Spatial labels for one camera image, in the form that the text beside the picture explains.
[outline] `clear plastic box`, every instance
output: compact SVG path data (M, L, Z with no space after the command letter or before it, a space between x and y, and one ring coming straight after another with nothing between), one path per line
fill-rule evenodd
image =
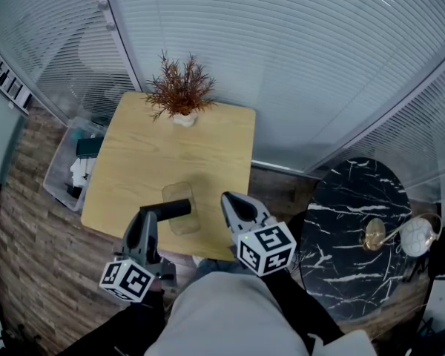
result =
M66 184L73 184L73 174L70 167L76 161L76 146L79 139L89 139L92 136L102 137L107 131L106 127L94 124L81 117L76 117L70 122L69 128L59 144L50 167L43 181L44 189L53 195L63 205L72 211L82 211L88 183L82 188L79 198L74 198L67 193Z

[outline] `wooden floor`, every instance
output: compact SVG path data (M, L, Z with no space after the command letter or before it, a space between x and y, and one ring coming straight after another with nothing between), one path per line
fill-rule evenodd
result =
M103 265L119 240L83 228L72 213L42 187L65 128L40 106L30 116L16 147L0 195L0 301L7 325L42 338L43 354L54 355L104 323L122 306L98 289ZM279 220L305 209L316 181L253 168L249 194L262 200ZM425 211L428 207L418 206ZM194 273L190 257L168 255L177 263L181 286ZM364 328L386 338L397 322L422 305L428 279L400 284L382 310L345 330ZM167 299L176 294L169 291Z

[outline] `white vase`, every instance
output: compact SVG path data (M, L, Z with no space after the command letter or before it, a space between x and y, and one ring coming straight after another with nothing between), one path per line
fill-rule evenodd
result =
M181 113L177 113L173 116L173 122L175 124L180 124L183 127L189 128L194 125L198 114L196 112L191 112L189 115L182 115Z

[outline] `potted plant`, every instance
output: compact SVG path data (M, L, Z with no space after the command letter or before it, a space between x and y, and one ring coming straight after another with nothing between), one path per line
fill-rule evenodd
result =
M198 112L214 104L210 99L203 99L213 90L214 78L203 73L204 66L199 65L192 54L183 64L183 72L180 72L179 61L170 62L166 53L162 52L160 58L162 75L148 81L155 92L147 96L152 108L157 107L153 118L156 120L167 112L175 124L191 127Z

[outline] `marble tabletop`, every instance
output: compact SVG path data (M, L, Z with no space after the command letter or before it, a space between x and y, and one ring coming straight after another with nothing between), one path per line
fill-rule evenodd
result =
M373 312L401 281L406 255L399 236L378 251L365 250L367 223L378 217L390 234L411 217L409 198L394 173L369 158L340 163L316 187L300 246L306 291L335 320Z

